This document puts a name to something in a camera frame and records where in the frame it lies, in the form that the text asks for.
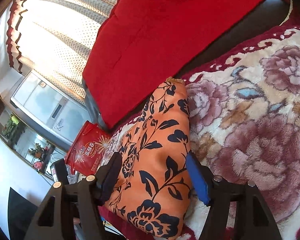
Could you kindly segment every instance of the glass shelf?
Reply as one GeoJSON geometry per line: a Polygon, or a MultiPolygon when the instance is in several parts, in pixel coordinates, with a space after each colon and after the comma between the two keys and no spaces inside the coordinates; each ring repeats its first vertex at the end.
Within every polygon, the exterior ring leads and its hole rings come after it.
{"type": "Polygon", "coordinates": [[[0,139],[30,166],[41,162],[40,172],[50,179],[52,179],[50,165],[66,155],[66,152],[23,123],[1,99],[0,139]]]}

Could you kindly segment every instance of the blue gripper pad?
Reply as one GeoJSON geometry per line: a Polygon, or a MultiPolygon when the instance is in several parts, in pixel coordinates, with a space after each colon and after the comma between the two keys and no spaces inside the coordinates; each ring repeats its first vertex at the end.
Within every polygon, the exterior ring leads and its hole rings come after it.
{"type": "Polygon", "coordinates": [[[202,201],[205,205],[208,205],[210,202],[208,185],[205,182],[200,171],[200,162],[191,152],[189,152],[186,157],[186,168],[189,172],[192,185],[194,186],[194,189],[197,192],[198,199],[202,201]]]}

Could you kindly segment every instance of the plush blanket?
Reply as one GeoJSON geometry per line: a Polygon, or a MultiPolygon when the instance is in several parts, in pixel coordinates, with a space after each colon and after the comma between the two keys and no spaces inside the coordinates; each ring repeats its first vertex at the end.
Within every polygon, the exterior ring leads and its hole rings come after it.
{"type": "MultiPolygon", "coordinates": [[[[255,181],[282,238],[300,238],[300,22],[274,27],[184,79],[197,158],[230,182],[255,181]]],[[[114,134],[103,163],[134,122],[114,134]]],[[[208,211],[194,194],[178,239],[198,239],[208,211]]],[[[231,206],[229,239],[234,215],[231,206]]]]}

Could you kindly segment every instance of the polka dot curtain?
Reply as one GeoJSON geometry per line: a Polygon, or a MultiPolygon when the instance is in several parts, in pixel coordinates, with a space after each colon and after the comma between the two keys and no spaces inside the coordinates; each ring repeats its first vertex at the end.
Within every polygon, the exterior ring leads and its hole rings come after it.
{"type": "Polygon", "coordinates": [[[98,29],[117,0],[14,0],[7,45],[10,66],[36,70],[84,104],[82,71],[98,29]]]}

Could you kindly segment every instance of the red bucket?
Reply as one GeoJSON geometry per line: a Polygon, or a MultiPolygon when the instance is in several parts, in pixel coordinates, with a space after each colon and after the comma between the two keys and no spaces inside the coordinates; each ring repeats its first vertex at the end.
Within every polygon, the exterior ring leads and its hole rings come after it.
{"type": "Polygon", "coordinates": [[[97,124],[86,121],[68,151],[65,162],[71,173],[94,175],[110,142],[110,136],[97,124]]]}

